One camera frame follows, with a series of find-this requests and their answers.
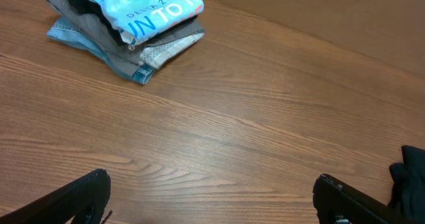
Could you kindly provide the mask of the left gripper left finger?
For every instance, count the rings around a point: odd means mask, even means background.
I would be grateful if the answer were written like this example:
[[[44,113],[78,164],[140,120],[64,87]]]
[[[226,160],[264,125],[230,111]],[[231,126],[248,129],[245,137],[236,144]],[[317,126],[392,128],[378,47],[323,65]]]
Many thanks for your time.
[[[48,195],[1,217],[1,224],[101,224],[111,195],[111,178],[104,169],[68,183]]]

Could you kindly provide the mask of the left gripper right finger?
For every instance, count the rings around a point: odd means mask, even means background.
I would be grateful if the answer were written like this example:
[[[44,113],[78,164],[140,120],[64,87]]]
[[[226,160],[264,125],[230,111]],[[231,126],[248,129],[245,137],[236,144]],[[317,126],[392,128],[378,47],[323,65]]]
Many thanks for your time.
[[[320,224],[414,224],[385,204],[327,173],[313,187],[313,206]]]

